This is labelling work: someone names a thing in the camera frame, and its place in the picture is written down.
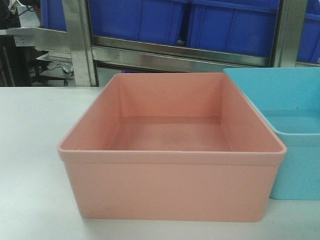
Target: metal post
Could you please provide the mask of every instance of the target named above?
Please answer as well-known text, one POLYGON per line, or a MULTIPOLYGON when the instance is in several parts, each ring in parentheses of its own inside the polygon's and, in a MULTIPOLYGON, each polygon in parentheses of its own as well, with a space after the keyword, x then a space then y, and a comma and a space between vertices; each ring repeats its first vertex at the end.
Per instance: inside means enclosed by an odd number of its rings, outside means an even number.
POLYGON ((270 67, 295 67, 308 0, 280 0, 270 67))
POLYGON ((77 87, 98 86, 96 64, 92 55, 92 30, 86 0, 62 0, 74 79, 77 87))

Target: stainless steel frame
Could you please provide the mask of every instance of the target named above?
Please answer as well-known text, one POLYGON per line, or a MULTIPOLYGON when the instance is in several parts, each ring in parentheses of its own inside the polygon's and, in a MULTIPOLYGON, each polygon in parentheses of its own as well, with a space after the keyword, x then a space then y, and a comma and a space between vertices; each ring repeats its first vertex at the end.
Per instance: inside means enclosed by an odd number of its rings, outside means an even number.
POLYGON ((96 66, 156 72, 221 72, 239 67, 318 67, 296 62, 307 0, 280 0, 271 58, 93 36, 87 0, 63 0, 68 32, 35 29, 41 59, 71 62, 77 86, 98 86, 96 66))
POLYGON ((13 36, 16 47, 30 47, 35 45, 34 27, 15 27, 0 29, 0 36, 13 36))
POLYGON ((97 68, 92 56, 92 31, 86 0, 62 0, 69 47, 78 87, 98 86, 97 68))
POLYGON ((280 0, 271 67, 295 67, 308 0, 280 0))

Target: plastic box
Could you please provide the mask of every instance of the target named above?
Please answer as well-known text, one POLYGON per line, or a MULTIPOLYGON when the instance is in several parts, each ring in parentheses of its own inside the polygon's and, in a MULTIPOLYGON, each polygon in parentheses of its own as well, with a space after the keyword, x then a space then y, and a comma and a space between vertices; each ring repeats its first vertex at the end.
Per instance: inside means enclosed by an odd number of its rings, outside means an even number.
POLYGON ((308 0, 297 60, 318 63, 320 57, 320 2, 308 0))
MULTIPOLYGON (((188 0, 89 0, 92 31, 100 36, 176 45, 187 2, 188 0)), ((61 0, 42 0, 41 4, 42 26, 66 30, 61 0)))
POLYGON ((271 198, 320 200, 320 68, 244 68, 225 72, 288 148, 271 198))
POLYGON ((278 11, 276 1, 191 2, 188 47, 270 56, 278 11))
POLYGON ((84 218, 256 222, 286 147, 224 73, 136 73, 58 152, 84 218))
POLYGON ((121 71, 122 74, 136 74, 136 71, 128 71, 128 70, 122 70, 121 71))
POLYGON ((41 0, 41 25, 45 29, 67 30, 62 0, 41 0))

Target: pink plastic box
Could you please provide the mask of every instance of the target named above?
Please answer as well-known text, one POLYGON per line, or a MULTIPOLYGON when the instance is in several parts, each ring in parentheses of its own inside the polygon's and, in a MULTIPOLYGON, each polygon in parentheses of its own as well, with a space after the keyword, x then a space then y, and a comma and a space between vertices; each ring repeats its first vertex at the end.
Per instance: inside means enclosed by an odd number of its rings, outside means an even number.
POLYGON ((58 145, 94 219, 259 221, 286 151, 224 73, 117 74, 58 145))

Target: blue storage bin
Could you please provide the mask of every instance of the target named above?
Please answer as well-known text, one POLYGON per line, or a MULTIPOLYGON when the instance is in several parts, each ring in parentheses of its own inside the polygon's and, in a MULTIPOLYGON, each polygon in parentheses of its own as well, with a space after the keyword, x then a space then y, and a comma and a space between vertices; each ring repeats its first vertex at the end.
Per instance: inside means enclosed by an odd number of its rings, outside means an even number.
POLYGON ((122 74, 137 74, 138 72, 136 72, 136 71, 122 70, 121 73, 122 73, 122 74))
POLYGON ((192 0, 186 45, 239 54, 270 56, 278 1, 192 0))
POLYGON ((320 200, 320 68, 225 72, 287 146, 270 197, 320 200))
POLYGON ((320 57, 320 2, 308 0, 297 60, 316 64, 320 57))
POLYGON ((62 0, 41 0, 41 25, 45 29, 67 30, 62 0))
MULTIPOLYGON (((57 14, 63 15, 61 0, 42 2, 47 13, 42 26, 66 30, 65 24, 61 29, 62 24, 55 23, 57 14)), ((176 45, 186 3, 188 0, 89 0, 92 31, 100 36, 176 45)))
POLYGON ((185 6, 184 14, 182 17, 180 34, 179 34, 179 38, 185 43, 187 42, 187 38, 188 38, 191 6, 192 6, 191 1, 189 0, 189 3, 187 3, 187 5, 185 6))

